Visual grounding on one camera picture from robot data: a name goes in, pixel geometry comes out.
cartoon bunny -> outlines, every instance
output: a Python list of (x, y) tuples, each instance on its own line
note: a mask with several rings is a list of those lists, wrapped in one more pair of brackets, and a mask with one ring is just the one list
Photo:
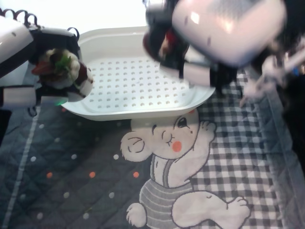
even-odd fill
[(151, 179), (140, 191), (140, 203), (127, 209), (136, 227), (179, 229), (214, 221), (223, 229), (238, 229), (250, 216), (243, 197), (225, 202), (213, 193), (194, 191), (190, 178), (205, 165), (216, 125), (200, 122), (197, 110), (179, 117), (131, 121), (121, 151), (133, 162), (152, 155)]

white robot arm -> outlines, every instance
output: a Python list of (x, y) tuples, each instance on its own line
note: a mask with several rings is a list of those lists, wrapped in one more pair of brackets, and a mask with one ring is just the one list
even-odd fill
[[(287, 1), (288, 4), (295, 4), (294, 7), (289, 5), (289, 12), (283, 0), (143, 2), (150, 27), (143, 45), (149, 55), (160, 62), (160, 69), (193, 84), (215, 87), (220, 93), (224, 85), (236, 81), (237, 69), (249, 65), (279, 39), (286, 29), (288, 16), (295, 17), (294, 12), (297, 11), (305, 13), (304, 1), (301, 0)], [(189, 45), (207, 57), (212, 65), (201, 66), (185, 61)], [(290, 40), (289, 45), (295, 45), (295, 42)], [(284, 58), (283, 49), (276, 52), (278, 57)], [(290, 65), (293, 64), (294, 68), (304, 59), (300, 56), (298, 63), (290, 62)]]
[[(12, 11), (14, 20), (5, 18), (7, 11), (12, 10), (0, 9), (0, 78), (26, 61), (37, 65), (49, 50), (68, 50), (76, 60), (80, 58), (77, 37), (73, 33), (38, 26), (37, 18), (24, 10)], [(24, 24), (16, 21), (19, 13), (25, 13)], [(34, 16), (34, 24), (28, 23), (29, 16)], [(93, 81), (89, 76), (84, 80), (80, 76), (78, 78), (80, 86), (77, 89), (74, 85), (54, 88), (45, 83), (41, 83), (39, 88), (33, 85), (0, 87), (0, 108), (32, 108), (37, 105), (61, 105), (67, 101), (79, 101), (90, 93)]]

robotic arm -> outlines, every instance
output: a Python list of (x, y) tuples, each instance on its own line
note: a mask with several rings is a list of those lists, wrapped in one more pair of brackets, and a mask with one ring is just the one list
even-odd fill
[[(92, 89), (93, 80), (90, 70), (79, 61), (78, 32), (78, 36), (75, 36), (68, 30), (41, 27), (37, 25), (37, 18), (24, 10), (12, 11), (14, 19), (8, 19), (4, 17), (8, 11), (12, 10), (0, 9), (0, 78), (29, 61), (36, 65), (32, 71), (34, 74), (39, 75), (40, 79), (49, 77), (51, 80), (41, 80), (39, 88), (33, 85), (0, 87), (0, 107), (15, 109), (45, 104), (61, 105), (86, 97)], [(17, 21), (20, 13), (25, 13), (24, 24)], [(28, 22), (30, 16), (34, 17), (34, 24)], [(65, 79), (64, 73), (61, 73), (62, 78), (54, 78), (51, 65), (59, 52), (61, 57), (63, 53), (67, 55), (67, 64), (71, 67), (68, 72), (73, 73), (73, 79), (67, 76)]]
[[(143, 2), (150, 27), (143, 39), (143, 46), (151, 57), (160, 62), (160, 69), (173, 77), (184, 78), (193, 84), (215, 87), (222, 93), (223, 86), (236, 81), (237, 69), (249, 65), (268, 47), (273, 46), (271, 50), (275, 57), (266, 60), (268, 63), (264, 65), (264, 69), (269, 70), (268, 75), (273, 78), (279, 78), (279, 72), (292, 71), (305, 60), (301, 53), (296, 58), (289, 56), (289, 63), (285, 63), (287, 67), (284, 69), (274, 62), (278, 58), (284, 63), (292, 46), (300, 44), (298, 38), (301, 31), (296, 32), (294, 29), (296, 35), (293, 36), (291, 33), (283, 36), (282, 32), (287, 30), (287, 21), (292, 25), (289, 18), (300, 18), (294, 12), (304, 13), (301, 15), (303, 18), (305, 10), (300, 12), (299, 8), (304, 9), (304, 1), (289, 0), (289, 7), (283, 0)], [(184, 56), (189, 45), (209, 58), (211, 64), (206, 66), (186, 61)], [(263, 88), (262, 82), (264, 80), (255, 84), (255, 93)]]

perforated tray bottom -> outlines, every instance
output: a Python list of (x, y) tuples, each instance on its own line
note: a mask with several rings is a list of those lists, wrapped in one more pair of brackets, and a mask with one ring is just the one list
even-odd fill
[(87, 64), (94, 78), (82, 102), (91, 112), (118, 112), (183, 107), (195, 90), (189, 83), (159, 72), (148, 57), (107, 58)]

bunny head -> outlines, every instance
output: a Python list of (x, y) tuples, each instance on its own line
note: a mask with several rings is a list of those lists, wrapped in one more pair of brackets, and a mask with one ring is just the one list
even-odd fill
[(132, 131), (121, 141), (123, 157), (134, 162), (144, 161), (151, 154), (180, 158), (193, 148), (199, 124), (197, 110), (177, 117), (134, 119)]

